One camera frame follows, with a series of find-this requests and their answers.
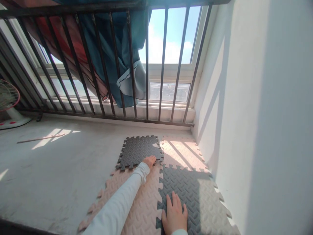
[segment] hand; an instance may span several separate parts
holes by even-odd
[[[178,229],[187,231],[188,211],[184,204],[184,213],[182,212],[182,204],[177,194],[172,192],[173,204],[169,195],[166,195],[167,215],[162,210],[162,224],[166,235],[171,235]]]
[[[156,159],[157,158],[155,156],[145,157],[145,159],[143,159],[142,162],[146,163],[148,165],[148,167],[150,168],[150,170],[151,170],[151,168],[152,168],[153,164],[155,163]]]

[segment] curtain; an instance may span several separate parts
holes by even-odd
[[[77,5],[85,3],[105,2],[107,0],[0,0],[0,2],[8,9],[15,9],[19,7],[39,7],[39,6],[53,6],[58,4],[64,5]],[[146,98],[146,73],[145,69],[140,61],[138,50],[142,49],[145,41],[145,11],[136,11],[130,13],[131,18],[131,34],[132,34],[132,49],[133,49],[133,62],[135,70],[135,88],[136,98]],[[132,81],[130,77],[130,57],[129,57],[129,44],[128,44],[128,30],[127,30],[127,16],[125,12],[113,13],[113,22],[116,36],[118,60],[120,67],[121,77],[117,75],[117,69],[115,64],[114,46],[112,42],[110,19],[108,14],[95,14],[95,20],[98,26],[100,40],[102,43],[102,50],[104,54],[105,65],[107,68],[108,79],[110,84],[113,101],[117,103],[118,107],[122,107],[120,91],[124,96],[124,102],[126,107],[134,105]],[[78,79],[78,72],[70,51],[70,48],[63,31],[63,27],[59,17],[50,17],[54,31],[65,55],[67,64],[71,70],[71,73]],[[95,76],[97,84],[100,90],[101,98],[104,100],[107,98],[106,80],[103,74],[102,63],[100,59],[100,53],[97,46],[96,35],[94,32],[93,21],[90,14],[80,16],[81,23],[83,25],[84,34],[86,37],[87,47],[90,53],[92,64],[95,70]],[[36,19],[42,34],[46,40],[46,43],[50,49],[50,52],[54,57],[61,60],[56,50],[56,46],[53,42],[49,28],[43,17]],[[40,42],[36,30],[28,19],[24,20],[25,25],[29,33]],[[80,67],[83,71],[84,80],[88,89],[96,94],[95,86],[91,77],[89,66],[86,59],[86,54],[82,45],[82,41],[79,34],[78,25],[72,16],[66,16],[66,24],[68,26],[71,39],[75,48],[75,52],[79,59]]]

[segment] glass pane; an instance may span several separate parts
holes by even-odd
[[[55,85],[55,88],[56,88],[57,92],[59,93],[59,95],[65,95],[65,92],[64,92],[59,80],[58,79],[52,79],[52,81],[53,81],[53,84]],[[74,92],[73,87],[71,85],[71,81],[68,79],[63,79],[62,81],[64,83],[66,90],[67,90],[67,93],[69,95],[75,96],[75,92]],[[76,86],[78,95],[79,96],[86,96],[86,93],[85,93],[85,90],[84,90],[82,83],[79,80],[74,80],[74,84]],[[89,93],[90,97],[96,97],[89,89],[88,89],[88,93]]]
[[[161,83],[150,83],[151,94],[149,100],[160,100]],[[177,88],[176,101],[187,102],[189,93],[189,83],[179,83]],[[175,83],[163,83],[162,100],[173,101],[175,93]]]
[[[189,64],[197,31],[201,7],[191,7],[189,11],[186,38],[184,43],[183,64]],[[182,43],[186,8],[169,9],[165,63],[178,64]],[[161,64],[163,52],[165,9],[152,10],[149,23],[149,64]],[[146,62],[146,46],[139,50],[142,63]]]
[[[38,45],[40,46],[40,49],[41,49],[43,55],[45,56],[45,59],[46,59],[47,64],[51,64],[51,62],[50,62],[50,60],[49,60],[49,57],[48,57],[48,55],[47,55],[47,52],[46,52],[45,48],[44,48],[43,46],[41,46],[39,43],[38,43]],[[52,59],[53,59],[53,61],[54,61],[55,64],[63,64],[60,60],[58,60],[57,58],[55,58],[52,54],[51,54],[51,56],[52,56]]]

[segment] window sill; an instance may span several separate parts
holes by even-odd
[[[63,104],[65,105],[66,109],[71,112],[71,107],[69,105],[68,100],[65,97],[61,97]],[[71,97],[72,103],[78,113],[81,112],[81,107],[77,101],[76,98]],[[59,110],[62,110],[62,107],[58,101],[58,99],[55,97],[53,99],[54,103],[56,104],[57,108]],[[81,98],[82,105],[85,109],[85,112],[87,114],[92,114],[88,100],[86,98]],[[96,97],[91,97],[91,102],[93,105],[93,108],[95,110],[95,113],[98,115],[101,115],[101,108],[99,101]],[[112,116],[112,109],[111,104],[109,100],[105,100],[102,102],[104,112],[108,116]],[[53,109],[50,101],[47,101],[47,105],[49,108]],[[162,103],[161,108],[161,121],[169,121],[171,119],[171,112],[172,112],[172,103],[166,102]],[[123,110],[122,108],[117,107],[116,103],[114,103],[114,110],[117,117],[123,117]],[[134,107],[128,107],[125,108],[126,110],[126,116],[128,118],[135,118],[135,112]],[[173,117],[173,122],[182,122],[184,118],[186,110],[186,103],[178,102],[175,104],[175,112]],[[159,102],[158,101],[149,101],[149,120],[158,120],[159,115]],[[138,119],[146,119],[146,102],[145,101],[139,101],[137,104],[137,117]],[[189,108],[186,118],[186,123],[193,123],[195,117],[195,110],[193,108]]]

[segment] interlocking tile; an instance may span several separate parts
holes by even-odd
[[[173,165],[174,169],[180,166],[189,171],[209,172],[195,140],[164,136],[161,147],[164,151],[163,166],[169,168]]]
[[[171,198],[174,191],[178,194],[182,204],[188,209],[188,234],[219,234],[239,235],[237,227],[232,227],[228,218],[229,210],[220,200],[224,200],[215,190],[216,184],[210,179],[210,174],[173,168],[163,168],[163,189],[159,189],[162,201],[158,202],[158,209],[166,210],[166,195]],[[162,222],[156,219],[156,228],[162,228]]]
[[[141,185],[137,192],[121,234],[161,234],[161,229],[156,229],[155,221],[156,218],[161,219],[162,213],[161,210],[157,209],[157,202],[162,200],[160,194],[158,193],[158,189],[162,188],[162,184],[159,183],[159,178],[163,178],[162,173],[160,173],[162,169],[163,167],[158,163],[152,167],[150,174],[147,176],[146,183]],[[91,205],[88,210],[88,213],[91,214],[87,221],[81,222],[79,231],[82,231],[89,226],[92,219],[118,190],[118,188],[126,182],[132,172],[133,171],[130,170],[117,170],[112,179],[107,180],[106,189],[99,192],[98,203]]]
[[[127,137],[124,140],[120,158],[117,161],[116,169],[132,169],[137,166],[145,157],[154,155],[160,162],[163,161],[163,154],[157,136]]]

